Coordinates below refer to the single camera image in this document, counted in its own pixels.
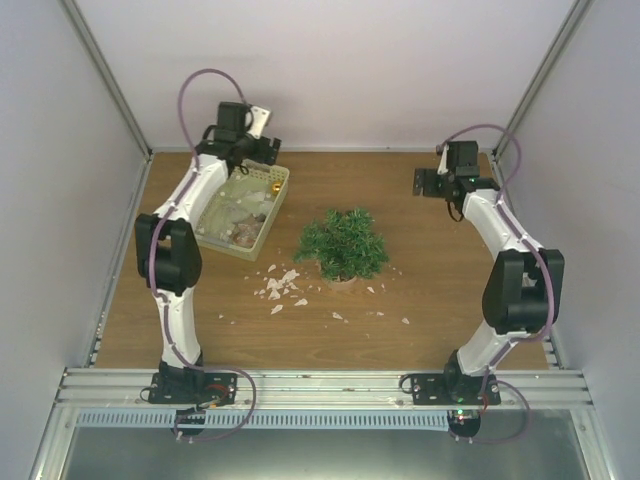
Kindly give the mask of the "pale green perforated basket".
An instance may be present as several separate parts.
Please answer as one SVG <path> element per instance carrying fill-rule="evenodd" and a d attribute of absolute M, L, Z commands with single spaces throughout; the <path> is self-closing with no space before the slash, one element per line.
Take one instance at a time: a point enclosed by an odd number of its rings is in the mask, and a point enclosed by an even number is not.
<path fill-rule="evenodd" d="M 195 238 L 202 248 L 255 261 L 286 197 L 290 171 L 249 160 L 243 167 L 206 205 Z"/>

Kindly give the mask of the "small green christmas tree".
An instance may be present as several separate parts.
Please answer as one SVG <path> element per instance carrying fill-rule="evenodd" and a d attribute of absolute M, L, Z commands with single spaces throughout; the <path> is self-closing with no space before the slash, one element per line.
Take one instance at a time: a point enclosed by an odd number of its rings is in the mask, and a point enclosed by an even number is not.
<path fill-rule="evenodd" d="M 334 291 L 370 280 L 389 262 L 384 237 L 364 208 L 329 209 L 321 220 L 304 226 L 293 255 L 296 263 L 314 262 L 321 279 Z"/>

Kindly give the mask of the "white ball string lights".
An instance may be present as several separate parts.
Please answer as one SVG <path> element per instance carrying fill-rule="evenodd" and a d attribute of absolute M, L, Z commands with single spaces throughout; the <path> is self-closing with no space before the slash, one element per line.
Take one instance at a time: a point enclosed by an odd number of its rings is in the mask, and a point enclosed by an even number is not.
<path fill-rule="evenodd" d="M 249 215 L 268 216 L 274 197 L 270 185 L 250 175 L 233 175 L 211 198 L 199 228 L 218 238 L 229 237 L 236 224 Z"/>

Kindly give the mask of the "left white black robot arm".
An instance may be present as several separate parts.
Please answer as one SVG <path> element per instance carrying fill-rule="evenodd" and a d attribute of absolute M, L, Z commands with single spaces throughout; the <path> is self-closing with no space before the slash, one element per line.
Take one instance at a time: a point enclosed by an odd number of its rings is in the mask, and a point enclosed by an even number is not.
<path fill-rule="evenodd" d="M 232 173 L 245 171 L 247 161 L 275 163 L 281 141 L 263 135 L 271 117 L 266 107 L 220 103 L 216 124 L 205 131 L 172 194 L 134 223 L 138 273 L 151 290 L 161 322 L 161 363 L 181 370 L 171 391 L 185 404 L 198 402 L 206 391 L 205 378 L 193 371 L 203 369 L 193 302 L 203 261 L 194 227 L 214 194 Z"/>

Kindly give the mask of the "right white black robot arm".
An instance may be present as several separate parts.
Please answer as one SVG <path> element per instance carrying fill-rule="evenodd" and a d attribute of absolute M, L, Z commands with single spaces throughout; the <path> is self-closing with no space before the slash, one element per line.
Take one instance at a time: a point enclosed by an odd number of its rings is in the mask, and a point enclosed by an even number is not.
<path fill-rule="evenodd" d="M 450 217 L 475 227 L 493 258 L 481 300 L 483 320 L 444 367 L 443 393 L 451 403 L 474 398 L 483 380 L 520 343 L 549 333 L 557 319 L 565 260 L 517 220 L 503 189 L 483 177 L 475 141 L 446 141 L 435 169 L 415 171 L 414 193 L 442 198 Z"/>

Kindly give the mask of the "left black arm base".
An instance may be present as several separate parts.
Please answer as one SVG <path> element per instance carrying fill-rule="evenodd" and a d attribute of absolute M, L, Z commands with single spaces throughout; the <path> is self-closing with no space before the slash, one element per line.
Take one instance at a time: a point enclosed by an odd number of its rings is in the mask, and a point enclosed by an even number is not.
<path fill-rule="evenodd" d="M 161 361 L 151 384 L 140 392 L 150 404 L 229 405 L 235 402 L 238 375 L 170 366 Z"/>

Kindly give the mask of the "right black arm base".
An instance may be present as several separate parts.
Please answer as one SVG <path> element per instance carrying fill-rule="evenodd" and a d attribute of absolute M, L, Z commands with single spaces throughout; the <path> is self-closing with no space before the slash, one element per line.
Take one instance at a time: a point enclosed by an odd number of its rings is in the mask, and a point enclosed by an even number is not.
<path fill-rule="evenodd" d="M 464 374 L 454 350 L 441 372 L 404 374 L 398 388 L 412 396 L 414 405 L 495 406 L 501 403 L 495 381 L 496 376 L 486 374 L 486 369 L 479 375 Z"/>

